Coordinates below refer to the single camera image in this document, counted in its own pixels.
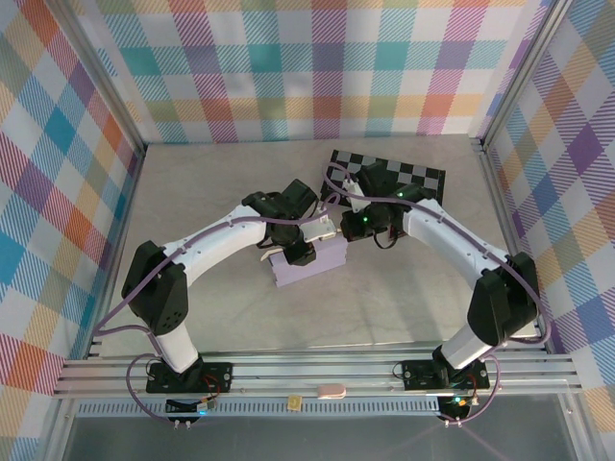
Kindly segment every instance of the black and white checkerboard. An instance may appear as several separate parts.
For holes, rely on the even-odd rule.
[[[345,167],[351,173],[356,173],[361,166],[370,165],[375,161],[380,160],[386,163],[386,169],[395,171],[398,173],[397,182],[399,184],[418,184],[422,185],[426,189],[430,189],[435,193],[435,199],[440,205],[442,205],[442,198],[444,197],[444,178],[446,171],[437,170],[435,168],[429,168],[427,166],[411,165],[409,163],[401,163],[395,160],[386,160],[384,158],[374,158],[368,156],[362,156],[361,154],[353,154],[352,152],[333,151],[331,155],[331,162],[338,163]],[[344,174],[330,167],[327,170],[327,174],[332,179],[333,183],[342,186],[344,181]],[[325,182],[320,189],[320,200],[325,200],[331,194],[331,190]],[[341,205],[350,206],[350,203],[342,198]]]

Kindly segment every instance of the white tabletop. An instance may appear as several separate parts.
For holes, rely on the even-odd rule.
[[[298,178],[319,193],[333,149],[446,170],[444,208],[486,241],[505,248],[496,214],[467,136],[331,139],[149,148],[133,203],[112,305],[135,249],[187,236],[221,218],[248,194],[282,191]],[[339,223],[339,212],[333,214]],[[472,291],[432,249],[408,237],[394,250],[371,239],[349,245],[347,263],[277,288],[263,251],[245,249],[221,262],[189,290],[187,327],[199,351],[301,349],[317,346],[439,341],[464,325]],[[109,325],[134,323],[129,308]],[[528,326],[524,335],[533,335]],[[103,341],[102,353],[151,350],[125,332]]]

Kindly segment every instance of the colorful plaid backdrop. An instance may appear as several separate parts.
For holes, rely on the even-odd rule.
[[[468,133],[496,93],[497,84],[486,93],[496,67],[513,60],[516,48],[501,62],[504,49],[526,32],[517,27],[522,10],[542,8],[540,0],[71,3],[153,142]]]
[[[30,460],[136,162],[43,0],[0,0],[0,160],[0,460]]]
[[[615,459],[615,6],[577,0],[490,152]]]

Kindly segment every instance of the small wooden block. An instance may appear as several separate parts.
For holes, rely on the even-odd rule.
[[[288,408],[290,411],[301,411],[301,402],[303,398],[301,396],[288,396]]]

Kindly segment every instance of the gray table surface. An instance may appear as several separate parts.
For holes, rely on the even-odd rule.
[[[164,244],[208,226],[248,194],[283,190],[298,178],[320,190],[333,149],[446,170],[444,207],[486,241],[505,248],[480,171],[464,135],[331,139],[218,145],[153,145],[133,203],[111,305],[136,247]],[[339,210],[336,211],[339,223]],[[446,260],[404,238],[395,250],[371,239],[352,243],[347,263],[277,288],[263,251],[245,249],[224,260],[189,291],[187,327],[199,351],[302,349],[450,338],[464,324],[471,290]],[[110,323],[137,318],[126,308]],[[523,333],[533,334],[533,327]],[[102,355],[151,350],[144,335],[104,339]]]

